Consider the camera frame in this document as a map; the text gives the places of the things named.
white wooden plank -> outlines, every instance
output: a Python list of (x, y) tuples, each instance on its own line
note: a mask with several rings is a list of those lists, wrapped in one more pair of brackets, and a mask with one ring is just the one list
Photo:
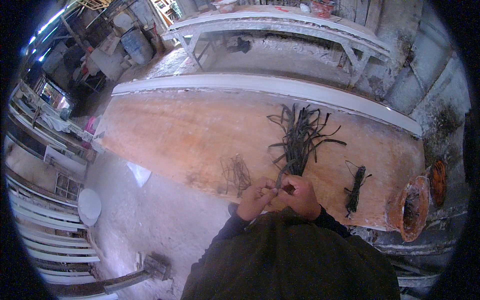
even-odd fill
[(48, 283), (52, 284), (83, 284), (83, 283), (91, 283), (96, 282), (95, 278), (91, 275), (88, 276), (57, 276), (51, 274), (43, 274), (40, 273), (40, 276), (47, 281)]
[(303, 13), (299, 8), (294, 8), (294, 7), (286, 7), (288, 12), (281, 12), (280, 10), (277, 9), (272, 9), (268, 6), (265, 7), (257, 7), (255, 8), (256, 11), (251, 11), (251, 12), (231, 12), (231, 13), (211, 13), (208, 15), (207, 13), (198, 16), (197, 18), (194, 19), (189, 19), (185, 20), (182, 22), (177, 22), (170, 26), (168, 28), (168, 31), (172, 31), (173, 29), (178, 29), (181, 27), (189, 26), (189, 25), (194, 25), (194, 24), (199, 24), (201, 26), (202, 23), (205, 22), (212, 22), (212, 21), (219, 21), (219, 20), (228, 20), (228, 19), (243, 19), (243, 18), (276, 18), (276, 19), (289, 19), (289, 20), (295, 20), (295, 21), (301, 21), (301, 22), (306, 22), (306, 23), (313, 23), (319, 26), (327, 26), (332, 29), (344, 31), (346, 33), (349, 33), (353, 36), (358, 36), (360, 38), (369, 40), (385, 49), (389, 49), (390, 47), (377, 39), (375, 35), (372, 34), (367, 34), (365, 32), (362, 32), (360, 30), (354, 29), (352, 27), (339, 24), (338, 21), (340, 21), (342, 18), (340, 17), (335, 17), (332, 16), (331, 19), (323, 19), (323, 18), (316, 18), (313, 17), (310, 14)]
[(67, 247), (90, 247), (90, 244), (85, 241), (53, 240), (53, 239), (37, 236), (35, 234), (22, 231), (22, 230), (20, 230), (20, 234), (28, 239), (31, 239), (40, 243), (44, 243), (44, 244), (52, 244), (52, 245), (67, 246)]
[(25, 190), (27, 190), (27, 191), (29, 191), (29, 192), (32, 192), (32, 193), (34, 193), (35, 195), (38, 195), (38, 196), (40, 196), (40, 197), (42, 197), (42, 198), (49, 199), (49, 200), (51, 200), (51, 201), (54, 201), (54, 202), (57, 202), (57, 203), (61, 203), (61, 204), (67, 205), (67, 206), (78, 207), (78, 205), (71, 204), (71, 203), (67, 203), (67, 202), (63, 202), (63, 201), (60, 201), (60, 200), (57, 200), (57, 199), (54, 199), (54, 198), (47, 197), (47, 196), (45, 196), (45, 195), (43, 195), (43, 194), (40, 194), (39, 192), (35, 192), (34, 190), (31, 190), (31, 189), (27, 188), (26, 186), (22, 185), (21, 183), (19, 183), (18, 181), (16, 181), (15, 179), (13, 179), (12, 177), (10, 177), (10, 176), (8, 176), (8, 175), (7, 175), (7, 179), (8, 179), (9, 181), (13, 182), (14, 184), (22, 187), (22, 189), (25, 189)]
[(43, 243), (44, 241), (43, 240), (37, 240), (37, 239), (42, 238), (42, 239), (45, 239), (45, 240), (52, 241), (52, 242), (48, 242), (48, 244), (56, 244), (56, 242), (69, 242), (69, 243), (71, 243), (71, 244), (68, 244), (68, 245), (67, 244), (66, 245), (58, 244), (60, 246), (90, 247), (90, 244), (87, 242), (87, 240), (83, 239), (83, 238), (72, 238), (72, 237), (64, 237), (64, 236), (56, 235), (56, 234), (49, 234), (49, 233), (46, 233), (46, 232), (41, 232), (41, 231), (29, 229), (22, 224), (17, 224), (17, 227), (18, 227), (21, 235), (23, 235), (26, 238), (29, 238), (31, 240), (35, 240), (35, 241), (38, 241), (38, 242), (41, 242), (41, 243)]
[(59, 300), (117, 300), (119, 297), (116, 293), (113, 294), (98, 294), (92, 296), (83, 296), (83, 297), (59, 297)]
[(56, 212), (56, 211), (50, 210), (48, 208), (44, 208), (44, 207), (29, 203), (29, 202), (25, 201), (24, 199), (22, 199), (22, 196), (16, 195), (11, 190), (9, 191), (8, 195), (10, 197), (10, 200), (15, 202), (19, 206), (24, 207), (24, 208), (26, 208), (26, 209), (28, 209), (32, 212), (35, 212), (37, 214), (41, 214), (41, 215), (44, 215), (44, 216), (49, 216), (49, 217), (56, 218), (56, 219), (72, 221), (72, 222), (80, 222), (80, 219), (79, 219), (78, 216), (70, 215), (70, 214), (66, 214), (66, 213), (61, 213), (61, 212)]
[(33, 218), (30, 218), (29, 216), (22, 215), (21, 213), (15, 211), (15, 210), (13, 210), (13, 214), (20, 219), (27, 220), (29, 222), (32, 222), (32, 223), (35, 223), (35, 224), (38, 224), (38, 225), (41, 225), (41, 226), (44, 226), (44, 227), (59, 229), (59, 230), (65, 230), (65, 231), (71, 231), (71, 232), (77, 232), (77, 228), (65, 227), (65, 226), (60, 226), (60, 225), (56, 225), (56, 224), (51, 224), (51, 223), (35, 220)]
[(57, 275), (57, 276), (88, 276), (90, 275), (90, 272), (61, 272), (61, 271), (46, 270), (42, 268), (37, 268), (37, 270), (43, 274), (50, 274), (50, 275)]
[(62, 254), (83, 254), (83, 255), (96, 254), (94, 249), (62, 248), (62, 247), (54, 247), (54, 246), (39, 244), (37, 242), (27, 240), (27, 239), (23, 239), (23, 241), (24, 241), (24, 244), (27, 245), (27, 247), (48, 251), (48, 252), (55, 252), (55, 253), (62, 253)]
[(43, 259), (44, 261), (51, 261), (57, 263), (95, 263), (99, 262), (100, 259), (98, 256), (62, 256), (62, 255), (54, 255), (54, 254), (47, 254), (43, 252), (39, 252), (33, 249), (28, 249), (28, 254), (30, 254), (34, 258)]
[(417, 137), (422, 136), (422, 129), (415, 120), (381, 103), (326, 85), (285, 77), (228, 73), (164, 76), (119, 84), (113, 89), (112, 96), (161, 88), (242, 89), (267, 92), (364, 116), (394, 125)]
[(26, 209), (21, 208), (19, 205), (15, 204), (13, 202), (11, 202), (11, 203), (12, 203), (12, 209), (15, 212), (17, 212), (19, 214), (22, 214), (24, 216), (27, 216), (31, 219), (41, 221), (41, 222), (44, 222), (44, 223), (47, 223), (47, 224), (52, 224), (52, 225), (55, 225), (55, 226), (69, 228), (69, 229), (67, 229), (68, 231), (72, 231), (72, 228), (75, 228), (75, 230), (73, 230), (73, 231), (77, 231), (76, 228), (86, 229), (86, 226), (83, 225), (83, 224), (59, 221), (59, 220), (55, 220), (55, 219), (52, 219), (52, 218), (48, 218), (46, 216), (41, 216), (41, 215), (35, 214), (33, 212), (30, 212)]

wooden beam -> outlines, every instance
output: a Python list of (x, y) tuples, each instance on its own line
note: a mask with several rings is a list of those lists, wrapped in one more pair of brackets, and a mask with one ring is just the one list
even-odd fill
[(97, 281), (94, 283), (85, 283), (69, 286), (47, 284), (47, 286), (48, 289), (58, 297), (71, 295), (88, 296), (100, 293), (113, 293), (116, 290), (132, 286), (134, 284), (147, 280), (150, 277), (151, 275), (147, 271), (141, 270), (127, 274), (122, 277)]
[(82, 43), (82, 40), (80, 39), (80, 37), (78, 36), (78, 34), (76, 34), (71, 28), (70, 28), (70, 25), (68, 25), (67, 21), (65, 20), (65, 18), (63, 17), (63, 15), (60, 15), (60, 19), (61, 21), (63, 22), (63, 25), (65, 25), (65, 28), (67, 29), (67, 31), (70, 33), (70, 35), (73, 37), (73, 39), (75, 40), (75, 42), (77, 42), (77, 44), (80, 46), (80, 48), (82, 48), (82, 50), (85, 52), (85, 55), (88, 57), (90, 56), (90, 52), (88, 51), (88, 47), (85, 46), (83, 43)]
[(375, 34), (377, 33), (383, 3), (383, 0), (370, 0), (370, 5), (368, 7), (367, 22), (365, 23), (365, 27), (372, 30)]

fluorescent light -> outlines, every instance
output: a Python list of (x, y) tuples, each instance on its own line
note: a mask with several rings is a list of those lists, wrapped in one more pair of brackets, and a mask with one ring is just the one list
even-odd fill
[(55, 30), (57, 30), (57, 28), (58, 28), (58, 26), (55, 27), (55, 28), (48, 34), (48, 36), (46, 36), (46, 37), (42, 40), (42, 43), (45, 42), (45, 40), (46, 40)]
[(40, 56), (40, 58), (38, 59), (38, 61), (43, 61), (43, 59), (45, 58), (45, 55), (47, 55), (47, 53), (50, 51), (51, 48), (48, 48), (48, 50), (45, 52), (44, 55)]
[(65, 10), (61, 10), (59, 11), (56, 15), (54, 15), (45, 25), (42, 26), (42, 28), (40, 28), (40, 30), (38, 31), (38, 34), (41, 34), (42, 31), (45, 30), (45, 28), (50, 25), (53, 21), (55, 21), (55, 19), (57, 19)]

wooden frame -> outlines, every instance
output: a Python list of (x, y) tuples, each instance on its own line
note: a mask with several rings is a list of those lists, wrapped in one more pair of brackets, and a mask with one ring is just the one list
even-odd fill
[(111, 3), (111, 0), (80, 0), (77, 3), (88, 9), (96, 11), (108, 7)]
[[(241, 30), (268, 30), (290, 32), (299, 35), (314, 36), (339, 43), (345, 51), (349, 64), (350, 82), (354, 86), (365, 69), (370, 57), (387, 61), (390, 57), (389, 46), (378, 40), (375, 34), (365, 26), (361, 26), (340, 17), (330, 19), (313, 17), (297, 7), (279, 7), (271, 5), (244, 5), (235, 12), (220, 14), (205, 12), (190, 19), (173, 24), (162, 35), (164, 40), (176, 38), (187, 54), (202, 70), (195, 55), (195, 46), (202, 33)], [(191, 35), (190, 42), (183, 38)], [(355, 55), (353, 49), (362, 52)]]

wooden post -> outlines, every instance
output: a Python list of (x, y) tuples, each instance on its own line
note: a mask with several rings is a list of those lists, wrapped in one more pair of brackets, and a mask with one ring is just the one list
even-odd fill
[(78, 34), (76, 34), (71, 28), (70, 28), (70, 25), (68, 25), (67, 21), (65, 20), (65, 18), (63, 17), (63, 15), (60, 15), (60, 18), (61, 18), (61, 21), (63, 22), (63, 24), (65, 25), (65, 28), (67, 28), (67, 31), (70, 33), (71, 36), (73, 36), (73, 39), (75, 39), (75, 42), (77, 42), (77, 44), (82, 48), (82, 50), (85, 52), (85, 55), (86, 56), (90, 56), (90, 52), (88, 52), (88, 47), (85, 46), (83, 43), (82, 43), (82, 40), (80, 39), (80, 37), (78, 36)]

